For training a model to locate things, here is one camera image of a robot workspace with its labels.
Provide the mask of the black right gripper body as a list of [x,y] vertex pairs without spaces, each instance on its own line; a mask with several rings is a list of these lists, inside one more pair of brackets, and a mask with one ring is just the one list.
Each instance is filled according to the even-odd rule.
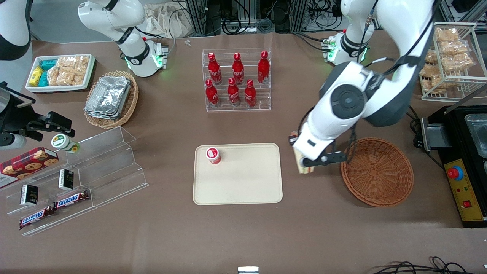
[[46,129],[42,115],[36,113],[32,107],[35,99],[9,88],[6,82],[2,82],[0,88],[2,135]]

